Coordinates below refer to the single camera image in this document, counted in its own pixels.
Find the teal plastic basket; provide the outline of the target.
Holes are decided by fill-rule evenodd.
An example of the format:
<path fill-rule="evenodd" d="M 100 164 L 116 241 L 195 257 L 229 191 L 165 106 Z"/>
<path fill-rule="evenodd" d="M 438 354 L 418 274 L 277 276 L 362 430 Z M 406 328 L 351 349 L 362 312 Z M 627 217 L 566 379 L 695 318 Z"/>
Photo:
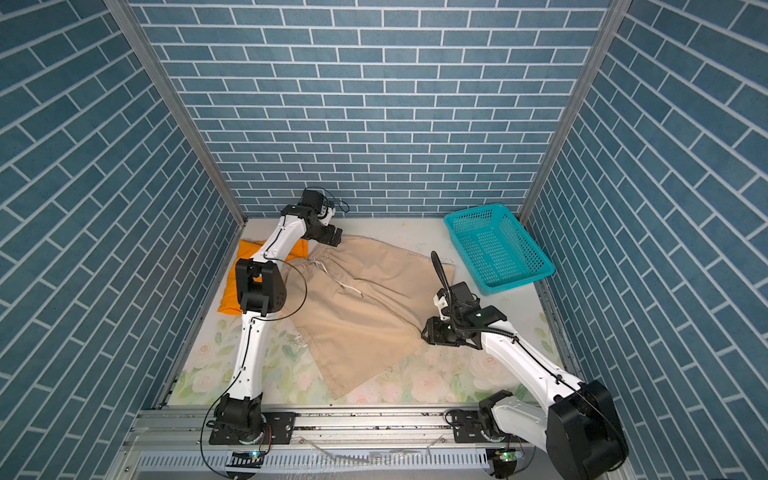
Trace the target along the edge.
<path fill-rule="evenodd" d="M 444 224 L 480 292 L 492 295 L 555 273 L 555 266 L 506 206 L 450 213 Z"/>

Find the beige shorts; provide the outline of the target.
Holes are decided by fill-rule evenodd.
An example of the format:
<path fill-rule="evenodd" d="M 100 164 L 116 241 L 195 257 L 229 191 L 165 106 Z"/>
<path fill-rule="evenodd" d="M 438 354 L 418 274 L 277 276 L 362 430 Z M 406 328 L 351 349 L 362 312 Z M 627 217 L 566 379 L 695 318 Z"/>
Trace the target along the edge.
<path fill-rule="evenodd" d="M 429 257 L 361 236 L 290 261 L 285 283 L 290 319 L 336 398 L 424 345 L 442 287 Z"/>

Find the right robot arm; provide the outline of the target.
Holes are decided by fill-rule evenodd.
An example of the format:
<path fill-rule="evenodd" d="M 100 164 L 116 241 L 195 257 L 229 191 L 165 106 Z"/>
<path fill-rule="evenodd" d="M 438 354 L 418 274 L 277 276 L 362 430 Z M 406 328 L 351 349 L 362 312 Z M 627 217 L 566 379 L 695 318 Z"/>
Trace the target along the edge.
<path fill-rule="evenodd" d="M 623 465 L 629 448 L 614 402 L 598 381 L 586 383 L 527 342 L 494 306 L 437 301 L 438 315 L 422 332 L 431 345 L 483 350 L 511 371 L 533 396 L 528 404 L 500 390 L 476 414 L 455 413 L 455 437 L 491 442 L 522 438 L 545 451 L 564 479 L 596 479 Z"/>

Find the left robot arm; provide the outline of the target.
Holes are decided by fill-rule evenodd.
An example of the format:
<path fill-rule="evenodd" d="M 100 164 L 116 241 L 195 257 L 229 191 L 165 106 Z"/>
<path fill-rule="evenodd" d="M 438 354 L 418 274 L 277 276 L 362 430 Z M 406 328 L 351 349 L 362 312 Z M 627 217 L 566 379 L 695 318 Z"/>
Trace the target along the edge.
<path fill-rule="evenodd" d="M 211 430 L 210 444 L 252 445 L 269 438 L 262 414 L 263 363 L 270 327 L 290 317 L 283 311 L 288 299 L 283 271 L 292 266 L 287 257 L 300 240 L 337 246 L 342 230 L 331 224 L 335 213 L 335 203 L 324 198 L 288 205 L 264 245 L 236 262 L 241 339 L 232 380 L 203 423 Z"/>

